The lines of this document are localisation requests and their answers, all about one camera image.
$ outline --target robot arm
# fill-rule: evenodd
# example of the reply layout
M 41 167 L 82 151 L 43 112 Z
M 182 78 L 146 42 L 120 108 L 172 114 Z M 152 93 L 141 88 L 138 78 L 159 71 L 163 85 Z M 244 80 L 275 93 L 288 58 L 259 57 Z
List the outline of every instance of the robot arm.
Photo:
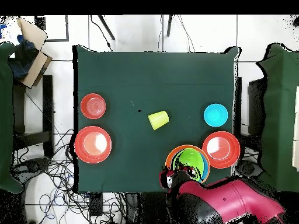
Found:
M 204 187 L 192 179 L 192 168 L 160 175 L 171 215 L 177 224 L 222 224 L 248 214 L 261 224 L 283 224 L 284 208 L 250 179 L 231 177 Z

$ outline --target small red bowl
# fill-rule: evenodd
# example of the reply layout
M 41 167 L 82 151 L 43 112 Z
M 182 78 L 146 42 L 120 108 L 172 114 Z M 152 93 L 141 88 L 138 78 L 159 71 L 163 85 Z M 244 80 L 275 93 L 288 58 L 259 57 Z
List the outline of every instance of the small red bowl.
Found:
M 207 151 L 207 145 L 210 140 L 216 137 L 225 138 L 229 145 L 230 145 L 230 151 L 228 155 L 224 159 L 213 159 Z M 203 142 L 203 151 L 208 156 L 208 159 L 210 160 L 210 164 L 212 167 L 215 167 L 216 169 L 226 169 L 230 166 L 232 166 L 239 158 L 240 156 L 240 143 L 236 139 L 232 133 L 226 132 L 226 131 L 217 131 L 209 135 L 206 140 Z
M 81 111 L 86 118 L 101 118 L 106 111 L 106 102 L 102 96 L 90 93 L 81 100 Z
M 79 131 L 75 139 L 75 152 L 86 163 L 99 163 L 110 154 L 112 142 L 109 134 L 102 128 L 88 126 Z

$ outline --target blue object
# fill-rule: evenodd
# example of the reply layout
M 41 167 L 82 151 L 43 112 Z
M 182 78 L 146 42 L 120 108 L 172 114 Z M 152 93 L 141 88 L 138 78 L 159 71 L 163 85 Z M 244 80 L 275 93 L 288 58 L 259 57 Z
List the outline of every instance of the blue object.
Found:
M 227 121 L 228 112 L 221 104 L 211 104 L 205 109 L 203 117 L 209 126 L 219 127 Z
M 16 38 L 17 38 L 19 43 L 21 43 L 24 40 L 23 35 L 20 35 L 20 34 Z
M 4 29 L 4 28 L 6 28 L 6 27 L 7 27 L 7 25 L 5 25 L 5 24 L 0 24 L 0 39 L 2 39 L 1 29 Z
M 201 156 L 203 158 L 204 167 L 203 167 L 203 174 L 201 175 L 201 179 L 199 179 L 199 183 L 202 182 L 208 176 L 208 162 L 202 153 Z

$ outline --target small black object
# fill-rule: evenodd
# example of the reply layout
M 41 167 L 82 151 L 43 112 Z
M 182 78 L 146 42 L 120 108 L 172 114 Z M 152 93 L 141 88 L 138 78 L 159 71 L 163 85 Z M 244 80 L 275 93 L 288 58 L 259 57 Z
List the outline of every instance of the small black object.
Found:
M 293 26 L 294 27 L 298 27 L 299 26 L 299 16 L 297 16 L 297 18 L 294 20 Z
M 102 193 L 91 193 L 89 210 L 91 216 L 103 215 L 103 194 Z
M 46 17 L 44 17 L 44 16 L 42 16 L 42 17 L 35 16 L 34 17 L 34 22 L 35 22 L 35 25 L 37 27 L 39 27 L 40 29 L 42 29 L 42 30 L 46 29 Z

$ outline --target chair leg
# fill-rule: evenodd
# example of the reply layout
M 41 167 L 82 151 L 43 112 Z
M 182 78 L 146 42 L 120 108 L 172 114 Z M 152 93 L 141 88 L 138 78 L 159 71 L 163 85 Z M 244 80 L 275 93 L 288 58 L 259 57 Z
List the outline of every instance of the chair leg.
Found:
M 100 18 L 100 21 L 102 22 L 102 24 L 104 25 L 105 29 L 107 30 L 107 32 L 109 33 L 110 37 L 112 40 L 115 40 L 114 35 L 112 34 L 111 30 L 108 28 L 107 23 L 105 22 L 104 18 L 102 15 L 98 15 L 98 17 Z
M 169 15 L 169 17 L 168 17 L 167 37 L 169 37 L 171 35 L 171 21 L 172 21 L 172 16 L 173 15 Z
M 53 144 L 53 77 L 51 75 L 43 76 L 43 132 L 49 133 L 49 140 L 44 142 L 44 155 L 48 158 L 54 155 Z

